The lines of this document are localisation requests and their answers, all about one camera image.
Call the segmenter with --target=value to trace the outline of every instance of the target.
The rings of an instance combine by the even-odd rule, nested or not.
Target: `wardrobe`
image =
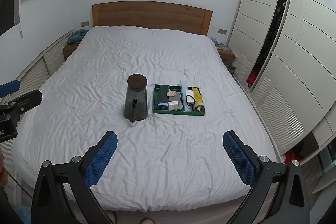
[[[280,155],[303,144],[304,164],[333,140],[336,0],[241,0],[228,46]]]

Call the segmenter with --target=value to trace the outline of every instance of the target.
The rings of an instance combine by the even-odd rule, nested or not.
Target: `mattress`
[[[123,110],[127,78],[134,73],[148,80],[148,116],[131,123]],[[180,80],[199,87],[203,117],[152,113],[155,84]],[[258,115],[205,36],[94,27],[40,91],[41,105],[17,128],[13,157],[19,175],[34,187],[43,161],[69,162],[114,131],[118,148],[91,187],[104,209],[189,210],[245,195],[250,187],[223,148],[228,130],[276,161]]]

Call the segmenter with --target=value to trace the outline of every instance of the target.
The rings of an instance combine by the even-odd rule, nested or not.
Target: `silver bolt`
[[[299,161],[298,160],[292,160],[292,163],[293,163],[293,165],[295,165],[295,166],[299,166]]]
[[[47,167],[47,166],[49,166],[49,164],[50,164],[50,161],[45,160],[45,161],[42,163],[42,166],[43,166],[43,167]]]
[[[260,156],[260,160],[262,162],[268,162],[269,161],[269,158],[267,158],[266,156]]]
[[[82,159],[81,156],[75,156],[72,158],[72,162],[77,163],[77,162],[80,162],[81,159]]]

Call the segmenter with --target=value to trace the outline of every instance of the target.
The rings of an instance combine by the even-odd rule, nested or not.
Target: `wooden headboard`
[[[212,11],[156,1],[118,1],[92,5],[93,26],[137,26],[207,35]]]

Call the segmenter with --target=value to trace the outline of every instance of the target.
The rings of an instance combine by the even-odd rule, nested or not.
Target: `foot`
[[[155,222],[150,218],[144,218],[143,220],[140,221],[139,224],[155,224]]]
[[[115,212],[113,212],[113,211],[105,211],[105,213],[108,215],[108,217],[110,218],[110,220],[112,220],[112,222],[114,224],[117,224],[118,219],[117,219],[117,215],[116,215]]]

